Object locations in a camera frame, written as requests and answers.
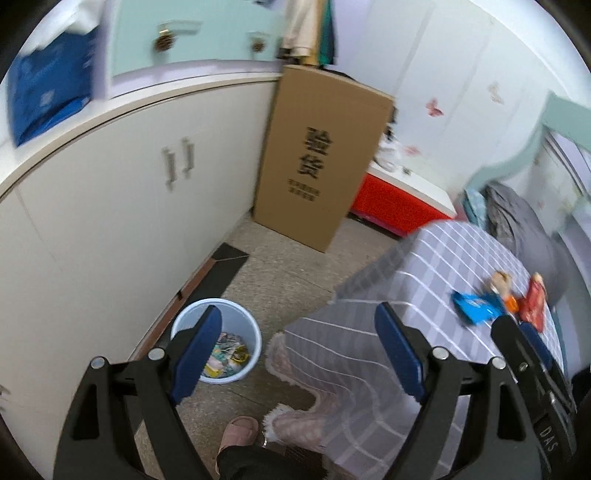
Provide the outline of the red snack packet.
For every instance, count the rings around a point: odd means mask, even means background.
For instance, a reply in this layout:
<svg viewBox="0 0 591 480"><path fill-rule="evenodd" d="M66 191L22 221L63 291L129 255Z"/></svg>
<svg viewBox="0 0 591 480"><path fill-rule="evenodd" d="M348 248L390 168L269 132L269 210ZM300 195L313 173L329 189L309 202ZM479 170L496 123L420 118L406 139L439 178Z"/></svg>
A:
<svg viewBox="0 0 591 480"><path fill-rule="evenodd" d="M545 328L546 288L540 273L534 273L526 295L518 301L519 317L542 334Z"/></svg>

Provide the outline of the orange brown snack wrapper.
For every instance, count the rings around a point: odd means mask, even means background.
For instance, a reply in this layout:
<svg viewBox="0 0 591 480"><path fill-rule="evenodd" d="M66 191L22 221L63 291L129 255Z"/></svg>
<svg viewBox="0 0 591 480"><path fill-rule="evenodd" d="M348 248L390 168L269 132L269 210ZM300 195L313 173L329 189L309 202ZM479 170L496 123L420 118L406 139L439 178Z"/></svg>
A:
<svg viewBox="0 0 591 480"><path fill-rule="evenodd" d="M495 271L490 277L490 288L503 301L506 310L511 314L519 311L518 300L513 293L512 276L504 271Z"/></svg>

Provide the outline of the blue snack packet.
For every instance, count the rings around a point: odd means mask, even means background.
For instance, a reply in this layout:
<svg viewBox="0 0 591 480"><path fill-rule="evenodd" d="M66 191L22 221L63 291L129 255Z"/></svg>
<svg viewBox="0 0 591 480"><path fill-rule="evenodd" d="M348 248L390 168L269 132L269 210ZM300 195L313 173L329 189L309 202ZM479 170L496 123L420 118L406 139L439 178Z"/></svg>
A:
<svg viewBox="0 0 591 480"><path fill-rule="evenodd" d="M460 316L473 325L495 321L507 313L501 297L492 292L464 294L454 291L451 300Z"/></svg>

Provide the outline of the light blue trash bin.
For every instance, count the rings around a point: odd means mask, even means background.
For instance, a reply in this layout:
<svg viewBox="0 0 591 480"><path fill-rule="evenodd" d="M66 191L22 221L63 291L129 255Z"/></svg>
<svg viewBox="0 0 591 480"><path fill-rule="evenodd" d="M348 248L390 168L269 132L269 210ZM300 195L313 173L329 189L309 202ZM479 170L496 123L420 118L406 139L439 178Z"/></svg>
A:
<svg viewBox="0 0 591 480"><path fill-rule="evenodd" d="M249 310L231 300L221 298L206 298L193 302L181 311L172 323L170 339L182 330L192 328L208 306L214 306L221 311L221 332L235 334L242 338L249 360L242 370L223 378L209 378L201 376L200 380L207 384L223 385L242 380L256 367L263 350L263 339L259 323L252 317Z"/></svg>

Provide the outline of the grey checked bed sheet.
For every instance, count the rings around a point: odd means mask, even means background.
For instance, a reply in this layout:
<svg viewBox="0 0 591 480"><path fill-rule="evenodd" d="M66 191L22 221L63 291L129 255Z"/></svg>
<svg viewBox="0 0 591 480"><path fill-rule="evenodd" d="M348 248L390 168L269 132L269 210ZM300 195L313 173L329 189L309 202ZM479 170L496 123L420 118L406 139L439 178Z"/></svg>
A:
<svg viewBox="0 0 591 480"><path fill-rule="evenodd" d="M461 319L451 295L483 291L496 271L526 292L529 271L491 235L466 222L432 222L349 277L327 306L287 326L294 379L329 401L320 448L335 466L358 479L382 478L420 410L377 336L377 306L389 303L404 324L457 359L485 363L499 353L491 327Z"/></svg>

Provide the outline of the grey folded blanket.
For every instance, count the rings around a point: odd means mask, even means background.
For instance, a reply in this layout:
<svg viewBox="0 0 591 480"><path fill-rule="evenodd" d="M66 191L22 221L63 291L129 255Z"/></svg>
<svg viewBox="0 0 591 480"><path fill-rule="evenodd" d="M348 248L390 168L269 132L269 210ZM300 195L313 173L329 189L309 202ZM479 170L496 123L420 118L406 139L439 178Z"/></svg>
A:
<svg viewBox="0 0 591 480"><path fill-rule="evenodd" d="M488 231L531 274L542 276L547 303L553 308L569 285L569 256L564 246L549 236L528 202L512 188L493 181L484 189Z"/></svg>

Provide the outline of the pink slipper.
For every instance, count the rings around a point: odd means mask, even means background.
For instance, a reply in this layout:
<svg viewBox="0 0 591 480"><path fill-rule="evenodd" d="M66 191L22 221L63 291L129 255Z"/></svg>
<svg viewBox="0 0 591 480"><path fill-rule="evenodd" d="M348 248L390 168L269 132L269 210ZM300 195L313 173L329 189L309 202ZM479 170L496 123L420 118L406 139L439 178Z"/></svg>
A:
<svg viewBox="0 0 591 480"><path fill-rule="evenodd" d="M219 473L218 460L221 452L232 446L252 446L259 437L259 421L250 416L238 416L226 425L215 459L215 472Z"/></svg>

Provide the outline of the red storage box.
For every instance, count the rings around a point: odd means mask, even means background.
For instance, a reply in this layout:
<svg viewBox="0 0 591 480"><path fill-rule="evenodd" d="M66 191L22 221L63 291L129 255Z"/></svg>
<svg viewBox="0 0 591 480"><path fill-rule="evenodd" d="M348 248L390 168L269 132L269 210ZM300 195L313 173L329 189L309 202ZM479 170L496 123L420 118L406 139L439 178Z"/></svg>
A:
<svg viewBox="0 0 591 480"><path fill-rule="evenodd" d="M400 237L457 217L445 190L401 166L389 172L376 162L370 163L349 212Z"/></svg>

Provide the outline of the white low cabinet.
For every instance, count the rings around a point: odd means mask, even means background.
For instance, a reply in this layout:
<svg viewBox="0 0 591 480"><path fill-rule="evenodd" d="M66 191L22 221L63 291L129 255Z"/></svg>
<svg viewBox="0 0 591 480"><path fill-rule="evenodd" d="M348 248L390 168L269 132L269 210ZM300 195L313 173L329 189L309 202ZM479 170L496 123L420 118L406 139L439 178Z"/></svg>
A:
<svg viewBox="0 0 591 480"><path fill-rule="evenodd" d="M274 81L218 86L117 116L4 197L3 411L63 416L92 357L135 351L252 207L274 90ZM183 137L194 144L189 179Z"/></svg>

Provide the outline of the mint green headboard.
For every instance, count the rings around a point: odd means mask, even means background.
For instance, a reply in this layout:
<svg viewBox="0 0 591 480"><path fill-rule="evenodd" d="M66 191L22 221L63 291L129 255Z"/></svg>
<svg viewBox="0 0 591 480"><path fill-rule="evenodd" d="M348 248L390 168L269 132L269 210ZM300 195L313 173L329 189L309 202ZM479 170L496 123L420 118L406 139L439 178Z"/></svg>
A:
<svg viewBox="0 0 591 480"><path fill-rule="evenodd" d="M535 160L548 130L590 151L590 116L589 108L550 92L523 148L504 162L478 170L470 178L466 188L482 190L491 181L505 180L517 175Z"/></svg>

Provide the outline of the brown cardboard box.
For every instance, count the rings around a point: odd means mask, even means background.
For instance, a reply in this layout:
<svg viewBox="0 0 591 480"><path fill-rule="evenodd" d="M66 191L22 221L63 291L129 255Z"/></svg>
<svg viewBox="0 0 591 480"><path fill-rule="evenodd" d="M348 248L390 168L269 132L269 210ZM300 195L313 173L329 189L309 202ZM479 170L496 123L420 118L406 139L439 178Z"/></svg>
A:
<svg viewBox="0 0 591 480"><path fill-rule="evenodd" d="M260 164L254 221L327 250L393 110L392 96L346 76L284 67Z"/></svg>

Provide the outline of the blue shopping bag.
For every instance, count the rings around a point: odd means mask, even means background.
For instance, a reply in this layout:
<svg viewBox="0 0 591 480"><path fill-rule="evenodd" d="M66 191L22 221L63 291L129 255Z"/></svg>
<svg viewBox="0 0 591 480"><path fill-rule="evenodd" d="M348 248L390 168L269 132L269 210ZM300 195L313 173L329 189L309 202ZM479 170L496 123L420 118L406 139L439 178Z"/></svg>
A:
<svg viewBox="0 0 591 480"><path fill-rule="evenodd" d="M64 32L19 55L8 71L8 120L20 146L80 112L92 100L95 30Z"/></svg>

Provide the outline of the hanging clothes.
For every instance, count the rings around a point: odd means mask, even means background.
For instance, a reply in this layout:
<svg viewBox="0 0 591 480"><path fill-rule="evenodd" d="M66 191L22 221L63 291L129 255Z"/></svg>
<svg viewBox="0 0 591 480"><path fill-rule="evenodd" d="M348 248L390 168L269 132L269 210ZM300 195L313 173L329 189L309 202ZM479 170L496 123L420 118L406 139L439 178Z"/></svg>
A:
<svg viewBox="0 0 591 480"><path fill-rule="evenodd" d="M332 1L287 1L284 20L280 59L321 69L335 65L338 43Z"/></svg>

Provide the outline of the pink butterfly wall sticker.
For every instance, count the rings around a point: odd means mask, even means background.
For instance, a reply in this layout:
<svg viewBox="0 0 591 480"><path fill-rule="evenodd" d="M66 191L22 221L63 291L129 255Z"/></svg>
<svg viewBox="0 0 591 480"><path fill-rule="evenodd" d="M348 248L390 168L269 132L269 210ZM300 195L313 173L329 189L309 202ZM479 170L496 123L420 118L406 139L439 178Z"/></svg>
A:
<svg viewBox="0 0 591 480"><path fill-rule="evenodd" d="M437 98L433 98L426 104L428 115L430 117L440 117L444 115L444 112L439 108L439 101Z"/></svg>

